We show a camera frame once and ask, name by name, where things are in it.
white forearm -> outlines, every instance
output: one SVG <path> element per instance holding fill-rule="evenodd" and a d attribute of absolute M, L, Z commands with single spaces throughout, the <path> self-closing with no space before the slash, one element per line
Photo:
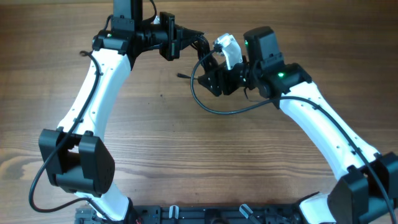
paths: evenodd
<path fill-rule="evenodd" d="M 362 150 L 365 158 L 371 162 L 378 151 L 363 141 L 330 107 L 322 97 L 314 82 L 303 82 L 290 88 L 290 92 L 282 96 L 299 96 L 309 99 L 325 109 L 341 127 L 347 132 L 355 144 Z M 348 141 L 336 126 L 319 110 L 315 110 L 308 103 L 299 100 L 281 100 L 281 110 L 290 116 L 309 136 L 319 148 L 329 163 L 337 180 L 348 173 L 351 165 L 359 168 L 363 161 L 354 152 Z"/>
<path fill-rule="evenodd" d="M 83 115 L 83 121 L 73 133 L 84 134 L 85 131 L 92 131 L 94 136 L 98 136 L 104 141 L 106 123 L 108 122 L 116 96 L 123 82 L 130 75 L 131 67 L 127 55 L 119 55 L 116 50 L 101 49 L 100 51 L 94 51 L 93 56 L 97 59 L 103 74 L 99 79 L 93 99 Z M 58 127 L 63 127 L 63 131 L 69 131 L 74 119 L 78 116 L 87 100 L 94 84 L 95 72 L 94 63 L 91 62 L 87 77 L 73 106 L 58 125 Z"/>

metal base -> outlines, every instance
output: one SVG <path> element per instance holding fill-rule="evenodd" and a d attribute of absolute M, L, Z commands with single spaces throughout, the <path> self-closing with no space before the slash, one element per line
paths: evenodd
<path fill-rule="evenodd" d="M 247 219 L 239 207 L 181 207 L 178 211 L 178 219 L 170 218 L 169 207 L 160 206 L 135 206 L 135 211 L 140 217 L 137 224 L 210 224 L 209 212 L 215 210 L 221 215 L 224 222 L 211 224 L 288 224 L 302 223 L 301 217 L 296 212 L 295 204 L 266 205 L 264 207 L 251 207 L 253 217 Z M 78 208 L 75 215 L 75 224 L 100 224 L 92 208 Z"/>

wooden table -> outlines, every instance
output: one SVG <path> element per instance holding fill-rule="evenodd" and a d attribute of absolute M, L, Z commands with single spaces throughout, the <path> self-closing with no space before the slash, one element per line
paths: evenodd
<path fill-rule="evenodd" d="M 206 32 L 212 42 L 229 32 L 271 26 L 287 63 L 311 74 L 341 117 L 382 153 L 398 153 L 398 29 L 396 2 L 159 1 L 177 23 Z M 145 15 L 153 12 L 144 4 Z M 0 223 L 71 223 L 77 205 L 35 213 L 27 202 L 43 163 L 37 145 L 71 107 L 91 49 L 112 4 L 0 6 Z M 165 61 L 142 54 L 119 92 L 105 144 L 116 161 L 115 182 L 136 205 L 291 203 L 336 184 L 323 156 L 281 111 L 264 106 L 217 116 L 192 99 L 193 49 Z M 215 98 L 197 87 L 209 107 L 250 105 L 241 90 Z M 257 90 L 250 93 L 260 99 Z M 39 182 L 37 205 L 75 198 Z M 389 222 L 385 216 L 379 222 Z"/>

wooden surface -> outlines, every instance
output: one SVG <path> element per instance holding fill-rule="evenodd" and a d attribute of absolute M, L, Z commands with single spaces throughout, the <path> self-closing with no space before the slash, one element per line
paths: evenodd
<path fill-rule="evenodd" d="M 382 153 L 398 153 L 398 29 L 396 2 L 178 1 L 157 3 L 177 23 L 206 32 L 209 41 L 229 32 L 271 26 L 287 63 L 311 74 L 340 116 Z M 146 15 L 152 14 L 149 4 Z M 0 223 L 71 223 L 77 205 L 35 213 L 27 202 L 41 166 L 37 145 L 54 129 L 85 78 L 92 37 L 112 4 L 0 6 Z M 281 111 L 265 106 L 236 116 L 203 111 L 188 80 L 196 52 L 165 61 L 142 54 L 119 92 L 105 144 L 116 161 L 115 182 L 136 205 L 291 203 L 335 185 L 323 156 Z M 213 97 L 211 108 L 250 105 L 241 90 Z M 250 93 L 259 99 L 257 91 Z M 37 205 L 73 199 L 42 177 Z M 378 220 L 388 223 L 388 217 Z"/>

robotic arm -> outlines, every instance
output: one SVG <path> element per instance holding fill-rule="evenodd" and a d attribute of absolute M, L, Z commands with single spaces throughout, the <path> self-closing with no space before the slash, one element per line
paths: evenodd
<path fill-rule="evenodd" d="M 101 30 L 93 40 L 93 61 L 73 106 L 57 130 L 45 129 L 39 139 L 50 183 L 93 207 L 79 209 L 77 223 L 368 223 L 389 211 L 376 179 L 381 181 L 390 207 L 397 206 L 398 158 L 393 153 L 381 156 L 364 142 L 329 106 L 300 65 L 284 63 L 269 27 L 245 33 L 249 62 L 232 35 L 219 37 L 215 51 L 226 61 L 218 65 L 202 32 L 176 25 L 174 15 L 166 12 L 160 13 L 159 24 L 151 24 L 154 17 L 143 20 L 141 0 L 114 0 L 114 14 L 109 20 L 111 30 Z M 199 84 L 215 96 L 229 95 L 239 87 L 258 88 L 260 95 L 269 99 L 266 103 L 273 103 L 298 123 L 338 180 L 330 194 L 310 195 L 291 205 L 256 208 L 246 204 L 239 208 L 133 206 L 113 183 L 114 160 L 103 144 L 109 114 L 141 53 L 159 49 L 171 61 L 189 45 L 198 50 L 197 66 L 205 69 L 205 74 L 198 77 Z M 198 101 L 193 86 L 192 92 Z M 69 151 L 75 146 L 78 153 Z M 32 208 L 44 212 L 34 206 L 33 191 Z"/>

